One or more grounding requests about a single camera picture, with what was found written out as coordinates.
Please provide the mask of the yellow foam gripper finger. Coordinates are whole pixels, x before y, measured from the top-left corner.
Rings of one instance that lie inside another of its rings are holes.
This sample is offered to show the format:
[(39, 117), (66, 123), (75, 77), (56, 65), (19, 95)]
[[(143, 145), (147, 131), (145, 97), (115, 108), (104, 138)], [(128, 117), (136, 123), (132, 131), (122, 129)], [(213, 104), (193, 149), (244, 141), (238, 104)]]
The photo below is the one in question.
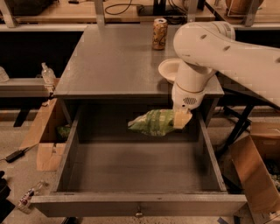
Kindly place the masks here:
[(192, 119), (193, 114), (190, 111), (175, 113), (173, 127), (175, 129), (183, 129)]

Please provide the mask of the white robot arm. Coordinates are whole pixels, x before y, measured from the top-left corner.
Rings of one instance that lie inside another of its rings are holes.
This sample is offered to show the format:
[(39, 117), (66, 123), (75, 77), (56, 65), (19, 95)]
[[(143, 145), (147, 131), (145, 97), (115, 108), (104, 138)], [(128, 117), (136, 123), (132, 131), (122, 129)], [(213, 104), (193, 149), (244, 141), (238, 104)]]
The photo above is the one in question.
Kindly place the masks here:
[(180, 58), (171, 94), (176, 129), (191, 120), (216, 72), (280, 106), (279, 48), (239, 42), (227, 22), (185, 24), (176, 31), (173, 47)]

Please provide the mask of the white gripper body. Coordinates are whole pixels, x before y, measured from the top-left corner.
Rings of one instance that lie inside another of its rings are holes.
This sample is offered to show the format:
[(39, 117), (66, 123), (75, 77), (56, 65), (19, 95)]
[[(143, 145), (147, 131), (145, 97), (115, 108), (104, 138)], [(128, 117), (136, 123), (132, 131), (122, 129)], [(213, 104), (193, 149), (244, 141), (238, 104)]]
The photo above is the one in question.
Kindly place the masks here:
[(171, 99), (174, 110), (193, 110), (196, 109), (205, 96), (205, 91), (191, 93), (182, 89), (177, 83), (173, 84)]

